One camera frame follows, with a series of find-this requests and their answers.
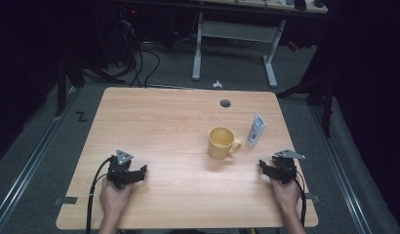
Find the yellow cup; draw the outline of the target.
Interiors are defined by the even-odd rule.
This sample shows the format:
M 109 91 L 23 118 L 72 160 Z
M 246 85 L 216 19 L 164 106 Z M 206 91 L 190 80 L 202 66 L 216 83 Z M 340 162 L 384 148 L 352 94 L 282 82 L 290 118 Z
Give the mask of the yellow cup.
M 208 153 L 214 159 L 222 160 L 229 154 L 236 152 L 242 141 L 237 139 L 234 133 L 225 127 L 216 127 L 210 130 L 208 137 Z

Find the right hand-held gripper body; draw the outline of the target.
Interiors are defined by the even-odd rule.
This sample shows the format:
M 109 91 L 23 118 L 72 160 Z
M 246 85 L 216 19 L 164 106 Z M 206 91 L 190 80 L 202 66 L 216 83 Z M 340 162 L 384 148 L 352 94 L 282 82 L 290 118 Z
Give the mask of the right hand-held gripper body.
M 304 160 L 305 156 L 291 149 L 275 152 L 272 156 L 274 169 L 271 177 L 280 180 L 283 184 L 289 183 L 297 176 L 295 160 Z

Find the metal floor rail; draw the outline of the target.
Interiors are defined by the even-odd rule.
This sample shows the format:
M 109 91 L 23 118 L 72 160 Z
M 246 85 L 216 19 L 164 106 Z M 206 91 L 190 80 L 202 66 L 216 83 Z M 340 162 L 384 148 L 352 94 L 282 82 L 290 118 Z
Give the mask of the metal floor rail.
M 81 93 L 71 87 L 66 104 L 57 110 L 57 92 L 28 121 L 0 162 L 0 232 L 30 183 L 71 104 Z
M 328 158 L 333 168 L 333 173 L 336 181 L 340 187 L 340 192 L 349 210 L 350 216 L 354 222 L 358 234 L 373 234 L 372 229 L 364 215 L 364 212 L 359 203 L 359 199 L 355 194 L 352 184 L 350 183 L 348 176 L 340 162 L 340 157 L 333 141 L 329 136 L 326 135 L 323 125 L 322 117 L 317 107 L 309 107 L 310 114 L 315 121 L 315 125 L 320 132 L 324 144 L 328 151 Z

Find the white-framed desk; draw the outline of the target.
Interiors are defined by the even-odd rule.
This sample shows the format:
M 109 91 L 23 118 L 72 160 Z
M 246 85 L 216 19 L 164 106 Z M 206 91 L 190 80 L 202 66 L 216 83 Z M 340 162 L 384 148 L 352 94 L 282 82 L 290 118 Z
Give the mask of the white-framed desk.
M 304 13 L 310 16 L 326 15 L 328 8 L 318 3 L 318 0 L 199 0 L 199 5 L 223 4 L 240 10 L 263 10 L 275 13 Z M 284 31 L 286 19 L 277 20 L 274 25 L 257 25 L 251 22 L 229 22 L 227 19 L 204 19 L 202 13 L 198 15 L 196 50 L 192 68 L 192 79 L 198 81 L 201 77 L 202 40 L 204 37 L 219 39 L 234 39 L 240 41 L 268 43 L 268 53 L 262 57 L 268 85 L 277 87 L 273 71 L 272 60 Z

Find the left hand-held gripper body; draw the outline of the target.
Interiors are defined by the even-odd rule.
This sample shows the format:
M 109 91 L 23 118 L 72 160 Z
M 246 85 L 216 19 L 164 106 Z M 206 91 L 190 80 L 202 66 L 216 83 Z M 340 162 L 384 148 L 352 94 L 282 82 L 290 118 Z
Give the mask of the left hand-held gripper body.
M 134 174 L 128 171 L 133 158 L 133 155 L 120 149 L 117 149 L 116 154 L 111 157 L 107 179 L 117 189 L 123 189 L 127 184 L 136 182 Z

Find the white squeeze tube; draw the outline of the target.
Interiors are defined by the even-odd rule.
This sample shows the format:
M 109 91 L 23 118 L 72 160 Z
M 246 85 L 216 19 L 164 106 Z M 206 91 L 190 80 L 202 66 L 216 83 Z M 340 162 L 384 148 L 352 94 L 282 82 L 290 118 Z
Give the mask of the white squeeze tube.
M 266 128 L 266 123 L 257 113 L 254 117 L 253 123 L 248 133 L 247 145 L 250 147 L 254 147 L 258 142 L 258 140 L 260 139 L 260 136 L 264 132 L 265 128 Z

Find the black metal stand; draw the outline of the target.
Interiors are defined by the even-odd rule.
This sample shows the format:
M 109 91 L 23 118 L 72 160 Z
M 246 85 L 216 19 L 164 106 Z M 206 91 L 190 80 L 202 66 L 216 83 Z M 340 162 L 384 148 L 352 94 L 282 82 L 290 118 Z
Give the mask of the black metal stand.
M 80 58 L 64 56 L 59 63 L 59 78 L 57 79 L 58 87 L 58 102 L 56 116 L 61 116 L 64 110 L 67 108 L 67 96 L 66 81 L 69 81 L 71 86 L 76 89 L 82 89 L 85 86 L 85 79 L 83 69 L 90 70 L 98 78 L 105 81 L 122 84 L 124 80 L 120 80 L 119 77 L 126 74 L 126 71 L 121 71 L 118 74 L 108 74 L 100 68 L 86 63 Z
M 326 137 L 330 137 L 330 120 L 333 114 L 334 80 L 328 77 L 320 77 L 310 81 L 303 81 L 276 96 L 278 98 L 286 98 L 293 94 L 307 94 L 306 103 L 308 105 L 323 106 L 321 126 Z

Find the person's left hand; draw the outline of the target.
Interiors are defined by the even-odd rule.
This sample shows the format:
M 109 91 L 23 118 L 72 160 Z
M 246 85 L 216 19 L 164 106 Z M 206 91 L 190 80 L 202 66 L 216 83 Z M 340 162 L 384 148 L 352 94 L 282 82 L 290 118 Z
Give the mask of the person's left hand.
M 107 178 L 102 180 L 100 203 L 103 210 L 103 223 L 117 223 L 130 200 L 132 184 L 117 188 Z

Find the person's right hand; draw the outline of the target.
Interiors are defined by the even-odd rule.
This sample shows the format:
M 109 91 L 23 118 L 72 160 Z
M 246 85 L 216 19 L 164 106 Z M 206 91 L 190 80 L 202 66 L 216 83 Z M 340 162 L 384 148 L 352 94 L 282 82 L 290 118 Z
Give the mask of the person's right hand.
M 297 203 L 300 198 L 300 189 L 294 181 L 283 184 L 280 180 L 272 178 L 275 200 L 282 213 L 289 214 L 297 211 Z

